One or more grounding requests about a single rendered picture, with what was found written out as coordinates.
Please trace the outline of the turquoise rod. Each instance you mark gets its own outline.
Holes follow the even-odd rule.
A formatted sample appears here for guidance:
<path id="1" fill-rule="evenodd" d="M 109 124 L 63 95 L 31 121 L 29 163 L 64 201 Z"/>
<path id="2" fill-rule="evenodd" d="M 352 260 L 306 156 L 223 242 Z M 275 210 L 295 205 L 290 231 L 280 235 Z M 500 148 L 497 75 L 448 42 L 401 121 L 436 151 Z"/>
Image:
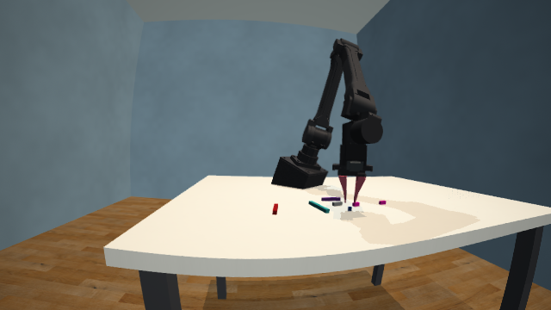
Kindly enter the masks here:
<path id="1" fill-rule="evenodd" d="M 326 214 L 330 213 L 330 209 L 329 209 L 329 208 L 326 208 L 326 207 L 324 207 L 324 206 L 318 204 L 317 202 L 308 201 L 308 204 L 311 205 L 311 206 L 313 206 L 313 207 L 315 207 L 315 208 L 317 208 L 318 210 L 320 210 L 320 211 L 322 211 L 322 212 L 324 212 L 324 213 L 326 213 Z"/>

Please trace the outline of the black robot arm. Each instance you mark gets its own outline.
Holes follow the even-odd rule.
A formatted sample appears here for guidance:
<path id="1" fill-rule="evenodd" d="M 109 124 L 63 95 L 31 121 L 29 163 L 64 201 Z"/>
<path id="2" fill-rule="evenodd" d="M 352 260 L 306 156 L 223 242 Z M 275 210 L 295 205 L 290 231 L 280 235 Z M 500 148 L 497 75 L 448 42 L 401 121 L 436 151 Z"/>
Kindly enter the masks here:
<path id="1" fill-rule="evenodd" d="M 363 166 L 367 166 L 366 144 L 377 143 L 383 135 L 383 128 L 381 117 L 375 115 L 375 99 L 370 95 L 362 74 L 359 62 L 362 56 L 362 49 L 358 45 L 342 38 L 335 40 L 330 56 L 331 68 L 318 111 L 312 120 L 308 120 L 302 136 L 302 142 L 305 143 L 303 151 L 290 157 L 295 165 L 320 171 L 318 153 L 321 148 L 326 150 L 331 143 L 333 127 L 329 123 L 330 115 L 344 71 L 346 92 L 341 116 L 352 122 L 343 124 L 342 143 L 351 144 L 340 145 L 339 165 L 346 165 L 346 170 L 350 171 L 362 171 Z M 325 130 L 316 125 L 323 125 L 320 127 L 325 127 Z"/>

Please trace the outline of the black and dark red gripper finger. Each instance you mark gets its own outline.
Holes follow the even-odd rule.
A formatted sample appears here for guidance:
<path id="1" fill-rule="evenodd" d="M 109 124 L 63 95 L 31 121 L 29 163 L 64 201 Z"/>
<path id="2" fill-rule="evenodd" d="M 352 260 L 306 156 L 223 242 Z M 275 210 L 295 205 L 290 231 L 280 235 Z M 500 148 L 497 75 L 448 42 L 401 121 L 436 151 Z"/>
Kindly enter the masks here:
<path id="1" fill-rule="evenodd" d="M 339 181 L 341 183 L 343 192 L 344 192 L 344 203 L 346 203 L 346 196 L 347 196 L 347 176 L 338 176 Z"/>
<path id="2" fill-rule="evenodd" d="M 358 197 L 359 191 L 362 188 L 362 186 L 363 186 L 363 184 L 366 180 L 366 177 L 356 177 L 356 179 L 357 178 L 358 178 L 358 184 L 356 184 L 356 186 L 355 186 L 355 193 L 356 194 L 354 194 L 354 203 L 356 203 L 356 199 Z"/>

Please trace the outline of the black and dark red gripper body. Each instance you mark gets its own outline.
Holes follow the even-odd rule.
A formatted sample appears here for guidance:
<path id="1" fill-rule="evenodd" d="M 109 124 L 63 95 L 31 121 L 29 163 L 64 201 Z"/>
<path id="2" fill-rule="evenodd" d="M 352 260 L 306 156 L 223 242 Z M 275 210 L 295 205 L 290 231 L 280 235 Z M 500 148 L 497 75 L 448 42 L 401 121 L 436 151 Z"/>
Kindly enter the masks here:
<path id="1" fill-rule="evenodd" d="M 338 176 L 353 176 L 353 177 L 365 177 L 365 171 L 373 171 L 373 166 L 370 164 L 367 164 L 367 166 L 363 166 L 363 170 L 358 171 L 350 171 L 346 170 L 346 165 L 339 165 L 339 164 L 333 164 L 332 170 L 337 170 Z M 357 174 L 358 172 L 358 174 Z"/>

